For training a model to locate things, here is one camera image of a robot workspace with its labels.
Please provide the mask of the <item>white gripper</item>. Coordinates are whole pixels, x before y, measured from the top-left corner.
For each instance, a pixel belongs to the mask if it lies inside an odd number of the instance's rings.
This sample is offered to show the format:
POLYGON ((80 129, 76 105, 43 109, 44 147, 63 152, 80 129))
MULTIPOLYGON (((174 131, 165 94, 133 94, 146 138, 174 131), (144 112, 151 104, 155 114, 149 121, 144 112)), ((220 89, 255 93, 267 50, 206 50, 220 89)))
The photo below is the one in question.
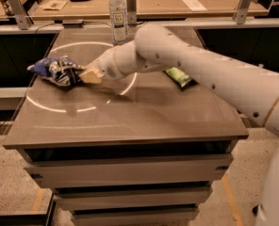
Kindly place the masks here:
POLYGON ((103 80, 120 80, 126 77, 118 67, 115 60, 116 48, 110 48, 94 59, 79 74, 82 82, 86 84, 100 84, 103 80))

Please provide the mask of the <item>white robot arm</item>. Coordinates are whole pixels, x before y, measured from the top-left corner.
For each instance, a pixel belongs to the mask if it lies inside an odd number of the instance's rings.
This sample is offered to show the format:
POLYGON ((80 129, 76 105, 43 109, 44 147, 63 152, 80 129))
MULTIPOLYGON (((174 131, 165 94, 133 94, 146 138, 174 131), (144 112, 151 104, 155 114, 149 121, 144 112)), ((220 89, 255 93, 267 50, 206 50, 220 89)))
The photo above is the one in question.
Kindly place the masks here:
MULTIPOLYGON (((279 137, 279 73, 188 44, 162 25, 142 26, 134 39, 106 50, 80 77, 99 84, 172 67, 279 137)), ((279 226, 279 147, 264 181, 255 226, 279 226)))

